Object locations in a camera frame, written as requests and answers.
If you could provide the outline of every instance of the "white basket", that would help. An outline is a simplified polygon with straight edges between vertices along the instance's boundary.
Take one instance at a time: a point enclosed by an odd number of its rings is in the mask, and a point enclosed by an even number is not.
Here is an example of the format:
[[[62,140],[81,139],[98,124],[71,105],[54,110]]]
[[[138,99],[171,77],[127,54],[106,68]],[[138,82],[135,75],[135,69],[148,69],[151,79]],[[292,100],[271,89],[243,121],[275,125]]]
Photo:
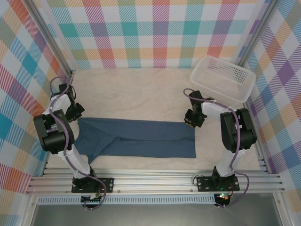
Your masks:
[[[255,80],[254,72],[213,56],[204,56],[190,76],[195,90],[228,106],[247,101]]]

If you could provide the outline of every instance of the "blue towel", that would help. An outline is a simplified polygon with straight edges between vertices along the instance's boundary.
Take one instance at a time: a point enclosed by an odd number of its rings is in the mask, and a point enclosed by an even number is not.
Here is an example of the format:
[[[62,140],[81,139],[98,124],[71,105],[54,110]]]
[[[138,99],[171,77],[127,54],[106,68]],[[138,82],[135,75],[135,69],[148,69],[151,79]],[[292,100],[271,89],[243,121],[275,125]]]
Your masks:
[[[80,118],[75,146],[91,163],[99,155],[196,158],[194,128],[184,122]]]

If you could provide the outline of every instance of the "colorful plaid backdrop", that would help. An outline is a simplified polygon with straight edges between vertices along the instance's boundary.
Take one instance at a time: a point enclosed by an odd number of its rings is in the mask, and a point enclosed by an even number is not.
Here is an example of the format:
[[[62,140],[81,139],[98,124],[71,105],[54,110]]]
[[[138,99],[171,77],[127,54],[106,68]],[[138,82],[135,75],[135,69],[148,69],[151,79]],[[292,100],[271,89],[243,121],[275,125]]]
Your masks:
[[[301,219],[300,0],[282,0],[248,64],[257,74],[248,103],[264,152],[282,175],[292,217]]]
[[[250,43],[250,41],[251,41],[251,39],[252,39],[252,37],[254,35],[254,32],[255,32],[256,28],[258,27],[258,25],[260,23],[260,20],[261,20],[262,16],[264,15],[264,13],[265,13],[268,5],[269,5],[269,2],[270,2],[270,0],[265,0],[264,1],[264,4],[262,5],[262,7],[260,9],[260,12],[257,15],[257,18],[256,18],[256,20],[255,20],[252,28],[250,29],[250,32],[248,33],[248,36],[247,36],[247,38],[246,38],[246,40],[244,42],[244,45],[242,46],[242,48],[241,48],[241,50],[239,52],[239,55],[238,55],[238,58],[235,61],[235,64],[238,64],[239,61],[240,61],[240,59],[241,59],[241,57],[243,56],[246,47],[249,45],[249,43]]]
[[[31,177],[45,157],[33,116],[49,101],[49,80],[65,77],[21,0],[0,0],[0,225],[14,226]]]
[[[35,2],[41,9],[39,0]],[[255,5],[262,4],[262,0],[47,2],[80,68],[191,68],[204,55],[231,58]],[[41,14],[56,36],[44,10]]]

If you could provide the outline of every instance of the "metal base plate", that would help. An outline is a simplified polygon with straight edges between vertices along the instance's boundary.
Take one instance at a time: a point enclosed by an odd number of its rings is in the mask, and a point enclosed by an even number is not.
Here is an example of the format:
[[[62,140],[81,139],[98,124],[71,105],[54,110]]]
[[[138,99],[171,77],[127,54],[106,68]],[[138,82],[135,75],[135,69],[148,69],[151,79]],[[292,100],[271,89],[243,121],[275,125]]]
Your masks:
[[[98,178],[99,180],[103,181],[105,184],[105,187],[107,188],[107,193],[112,193],[113,192],[113,187],[114,187],[114,178]],[[101,192],[104,192],[103,186],[100,184],[100,190]],[[78,187],[72,187],[71,189],[72,193],[85,193],[83,190],[79,190]],[[99,192],[99,187],[95,188],[95,190],[92,193],[98,193]]]
[[[233,185],[233,191],[237,192],[239,191],[239,183],[237,177],[234,177]],[[198,191],[199,192],[215,192],[215,191],[223,191],[223,192],[231,192],[232,188],[231,186],[223,187],[221,190],[217,190],[214,186],[213,180],[211,177],[197,177],[197,185],[198,185]]]

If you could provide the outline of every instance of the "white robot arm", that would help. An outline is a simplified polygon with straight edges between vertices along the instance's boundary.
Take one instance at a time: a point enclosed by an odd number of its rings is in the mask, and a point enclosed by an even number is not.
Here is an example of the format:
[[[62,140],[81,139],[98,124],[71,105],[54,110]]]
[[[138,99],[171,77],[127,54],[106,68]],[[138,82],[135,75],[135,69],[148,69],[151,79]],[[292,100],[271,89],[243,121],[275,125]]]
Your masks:
[[[69,166],[73,172],[72,192],[89,193],[98,190],[99,185],[95,180],[84,176],[83,174],[95,177],[95,173],[90,165],[82,159],[77,151],[74,141],[74,135],[78,136],[79,126],[77,119],[85,110],[79,103],[75,103],[72,86],[69,86],[66,94],[59,95],[66,89],[67,85],[60,85],[60,92],[51,97],[52,112],[64,124],[69,135],[69,145],[65,152],[69,162],[77,169],[75,170],[67,161],[63,149],[66,144],[66,136],[60,123],[58,123],[50,114],[50,106],[41,115],[34,117],[33,121],[41,146],[45,151],[59,156]]]
[[[189,97],[196,99],[203,99],[200,91],[193,91]],[[204,181],[212,190],[227,191],[229,184],[236,185],[236,190],[239,190],[238,181],[235,177],[234,171],[240,158],[245,154],[252,144],[257,140],[255,129],[251,120],[249,111],[245,108],[232,109],[237,115],[239,125],[236,124],[233,112],[229,109],[221,107],[214,103],[214,100],[207,98],[210,102],[197,101],[190,99],[192,110],[189,109],[185,114],[185,122],[193,127],[201,127],[205,118],[211,116],[221,122],[222,142],[225,146],[222,158],[214,167],[213,174],[210,179]],[[238,128],[240,132],[239,150],[235,157],[238,145]]]

